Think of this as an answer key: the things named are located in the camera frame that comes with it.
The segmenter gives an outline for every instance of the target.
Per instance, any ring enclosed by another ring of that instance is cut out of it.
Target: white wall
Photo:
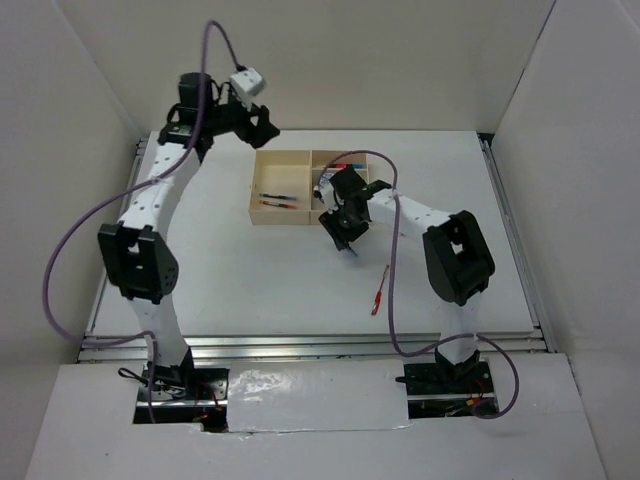
[[[227,28],[269,88],[281,128],[494,131],[553,0],[61,0],[114,90],[147,131],[205,20]],[[212,35],[210,72],[228,54]]]
[[[42,314],[46,260],[83,211],[124,186],[135,143],[48,2],[0,2],[0,40],[0,476],[9,480],[23,478],[58,364],[77,351]],[[54,277],[55,312],[78,335],[100,271],[96,229],[113,218],[98,217]]]
[[[627,6],[558,0],[493,147],[612,480],[640,470],[640,2]]]

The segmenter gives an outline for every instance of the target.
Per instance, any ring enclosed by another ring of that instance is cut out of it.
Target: white table
[[[115,365],[65,365],[26,478],[604,480],[564,355],[514,360],[520,399],[499,420],[438,418],[395,430],[253,435],[202,433],[192,424],[133,425],[135,382],[118,377]],[[511,372],[499,357],[491,356],[490,364],[505,405]],[[295,412],[310,426],[319,422],[313,402]]]
[[[155,155],[149,143],[138,178]],[[480,331],[526,337],[533,330],[491,180],[475,132],[287,131],[269,149],[366,148],[398,166],[399,190],[437,209],[471,211],[496,263],[480,307]],[[369,157],[371,179],[391,170]],[[386,334],[385,292],[370,315],[391,235],[372,228],[336,251],[320,226],[252,226],[247,213],[254,151],[233,135],[216,139],[178,205],[168,243],[180,263],[175,306],[186,336]],[[401,239],[396,282],[400,333],[437,334],[442,302],[431,289],[422,245]],[[120,293],[106,286],[94,335],[139,331]]]

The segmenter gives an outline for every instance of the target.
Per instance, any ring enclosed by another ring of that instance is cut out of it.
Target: red handle
[[[375,315],[378,313],[378,308],[380,308],[380,299],[382,298],[382,292],[376,293],[376,299],[373,301],[373,310],[371,310],[371,315]]]

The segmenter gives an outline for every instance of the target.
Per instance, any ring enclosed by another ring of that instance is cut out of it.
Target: cable
[[[156,371],[156,363],[158,361],[158,342],[156,340],[155,334],[149,330],[145,330],[144,332],[140,332],[136,335],[127,336],[127,337],[120,338],[118,340],[113,340],[108,342],[95,342],[95,341],[89,341],[89,340],[85,341],[83,337],[76,337],[70,334],[69,332],[67,332],[64,329],[64,327],[60,325],[58,320],[56,320],[55,316],[53,315],[53,312],[51,311],[51,302],[49,299],[49,287],[51,283],[51,274],[53,272],[53,267],[55,266],[56,260],[58,259],[58,256],[60,255],[60,252],[62,251],[64,246],[67,244],[67,242],[69,241],[71,236],[76,232],[76,230],[78,230],[78,228],[80,228],[87,220],[89,220],[93,215],[95,215],[97,212],[105,208],[107,205],[110,205],[116,202],[117,200],[132,194],[133,192],[146,188],[160,179],[168,177],[173,172],[175,172],[178,168],[180,168],[180,166],[184,163],[184,161],[187,159],[187,157],[191,153],[191,150],[195,146],[196,142],[198,141],[198,137],[200,136],[200,129],[202,128],[202,122],[204,118],[207,50],[208,50],[208,43],[209,43],[209,33],[212,27],[216,27],[222,34],[222,37],[224,38],[224,41],[227,44],[227,48],[229,49],[231,59],[236,69],[241,67],[241,65],[238,64],[236,54],[233,50],[229,37],[227,36],[227,32],[224,30],[222,25],[220,25],[220,23],[216,22],[215,20],[209,20],[204,27],[204,33],[202,35],[202,51],[200,56],[200,85],[198,88],[198,113],[196,115],[196,123],[193,127],[193,134],[191,135],[191,138],[189,139],[189,143],[187,144],[186,149],[182,154],[182,156],[178,159],[178,161],[175,164],[173,164],[170,168],[168,168],[167,170],[159,174],[156,178],[146,180],[142,183],[134,185],[131,188],[128,188],[124,192],[113,195],[112,197],[109,197],[106,200],[100,202],[98,205],[91,208],[87,213],[82,215],[71,226],[71,228],[67,231],[67,233],[65,233],[62,236],[62,239],[60,239],[60,242],[53,249],[53,253],[51,254],[51,257],[49,258],[49,261],[47,262],[47,266],[44,270],[44,278],[42,280],[42,308],[44,309],[45,317],[47,318],[49,325],[51,325],[51,327],[55,330],[55,332],[58,335],[60,335],[62,338],[67,340],[68,342],[75,343],[76,345],[80,345],[80,346],[85,345],[89,347],[101,348],[101,347],[115,347],[117,345],[122,345],[124,343],[131,342],[138,338],[144,338],[144,337],[151,338],[152,355],[151,355],[151,362],[149,365],[149,383],[148,383],[148,390],[147,390],[147,403],[148,403],[148,409],[149,409],[149,417],[152,423],[155,423],[155,418],[153,416],[153,405],[151,401],[151,395],[153,393],[153,382],[154,382],[155,371]]]
[[[520,376],[518,375],[518,369],[516,368],[515,364],[513,363],[513,360],[511,359],[511,357],[509,356],[509,354],[507,352],[505,352],[502,347],[500,347],[500,345],[498,345],[497,343],[495,343],[493,340],[488,339],[487,337],[483,336],[483,335],[479,335],[479,334],[473,334],[473,333],[460,333],[457,335],[452,335],[450,337],[446,337],[443,338],[431,345],[428,345],[424,348],[421,348],[420,350],[417,350],[415,352],[405,352],[402,350],[402,347],[400,347],[400,343],[398,342],[398,337],[396,336],[396,327],[395,327],[395,323],[394,323],[394,318],[393,318],[393,306],[394,306],[394,297],[393,297],[393,293],[395,291],[395,284],[396,284],[396,265],[397,265],[397,261],[398,261],[398,238],[400,237],[400,199],[398,198],[398,192],[397,192],[397,186],[398,186],[398,168],[396,167],[395,163],[393,163],[393,161],[387,157],[386,155],[379,153],[379,152],[375,152],[373,150],[351,150],[348,152],[343,152],[340,155],[338,155],[337,157],[335,157],[333,160],[331,160],[329,163],[327,163],[324,168],[322,169],[322,171],[320,172],[320,176],[318,178],[322,178],[322,175],[327,171],[327,169],[333,165],[334,163],[336,163],[338,160],[347,157],[349,155],[356,155],[356,154],[367,154],[367,155],[373,155],[374,157],[378,157],[383,159],[384,161],[386,161],[390,166],[391,169],[393,170],[393,181],[392,181],[392,192],[393,192],[393,199],[395,201],[396,204],[396,211],[395,211],[395,216],[394,216],[394,220],[393,220],[393,235],[392,235],[392,240],[391,240],[391,261],[389,262],[389,264],[391,265],[391,270],[389,272],[389,302],[388,302],[388,319],[389,319],[389,337],[391,338],[391,344],[393,345],[394,350],[398,353],[398,355],[400,355],[401,357],[405,357],[405,358],[412,358],[412,357],[418,357],[420,355],[424,355],[426,353],[429,353],[432,350],[435,350],[436,348],[440,347],[441,345],[444,345],[446,343],[449,342],[453,342],[454,340],[460,340],[462,338],[477,338],[478,340],[488,343],[489,345],[491,345],[493,348],[495,348],[498,353],[500,353],[504,359],[507,361],[507,363],[509,364],[509,367],[511,367],[511,371],[513,372],[513,379],[514,379],[514,388],[513,388],[513,395],[511,397],[511,400],[509,401],[509,403],[507,404],[507,406],[501,410],[500,412],[496,413],[495,415],[480,415],[476,412],[476,409],[478,408],[478,406],[482,405],[483,403],[487,403],[490,402],[490,399],[484,399],[481,400],[480,402],[477,402],[473,405],[472,409],[471,409],[471,413],[480,419],[483,420],[492,420],[495,418],[500,418],[504,415],[506,415],[515,405],[516,400],[518,400],[518,395],[520,393]]]

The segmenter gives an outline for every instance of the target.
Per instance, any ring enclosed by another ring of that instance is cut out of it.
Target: wooden organizer
[[[323,167],[340,155],[331,150],[259,150],[251,184],[249,217],[253,225],[319,225],[318,217],[325,211],[320,200],[313,197]],[[363,153],[341,158],[338,164],[357,164],[356,172],[369,183],[369,164]],[[337,172],[339,168],[329,168]],[[297,197],[297,201],[261,198],[260,193]],[[260,200],[294,205],[296,210],[263,205]]]

